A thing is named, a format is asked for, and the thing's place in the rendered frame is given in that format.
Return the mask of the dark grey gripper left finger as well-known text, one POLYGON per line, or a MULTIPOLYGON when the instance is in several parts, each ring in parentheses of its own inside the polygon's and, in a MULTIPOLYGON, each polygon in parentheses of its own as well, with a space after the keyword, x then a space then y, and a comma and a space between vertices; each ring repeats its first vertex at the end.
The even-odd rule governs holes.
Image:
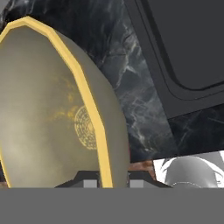
POLYGON ((99 186, 100 174, 98 171, 78 171, 76 176, 61 184, 57 188, 77 187, 77 188, 97 188, 99 186))

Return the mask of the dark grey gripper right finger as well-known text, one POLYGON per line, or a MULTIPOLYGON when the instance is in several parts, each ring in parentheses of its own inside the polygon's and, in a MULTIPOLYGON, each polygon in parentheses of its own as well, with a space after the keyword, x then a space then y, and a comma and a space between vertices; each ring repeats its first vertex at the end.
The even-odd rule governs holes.
POLYGON ((169 188, 168 185, 156 181, 147 171, 130 171, 129 188, 169 188))

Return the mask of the dark grey sink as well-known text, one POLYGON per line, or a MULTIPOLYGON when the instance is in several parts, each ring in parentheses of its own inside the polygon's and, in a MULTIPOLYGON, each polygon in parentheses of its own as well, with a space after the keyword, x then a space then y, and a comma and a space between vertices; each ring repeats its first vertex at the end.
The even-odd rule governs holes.
POLYGON ((169 119, 224 103, 224 0, 124 0, 169 119))

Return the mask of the olive bowl with yellow rim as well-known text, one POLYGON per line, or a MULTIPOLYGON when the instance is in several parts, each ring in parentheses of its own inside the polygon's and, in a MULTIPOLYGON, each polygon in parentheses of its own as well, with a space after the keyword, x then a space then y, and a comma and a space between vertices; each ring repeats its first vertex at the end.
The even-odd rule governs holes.
POLYGON ((10 188, 56 187, 80 171, 103 188, 127 185, 113 88, 78 45, 32 17, 0 33, 0 163, 10 188))

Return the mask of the white and grey round object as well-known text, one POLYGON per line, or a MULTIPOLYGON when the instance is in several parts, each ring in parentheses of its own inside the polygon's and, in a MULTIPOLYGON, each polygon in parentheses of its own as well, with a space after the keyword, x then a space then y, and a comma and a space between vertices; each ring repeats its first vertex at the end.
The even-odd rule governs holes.
POLYGON ((173 188, 224 188, 224 150, 153 161, 156 180, 173 188))

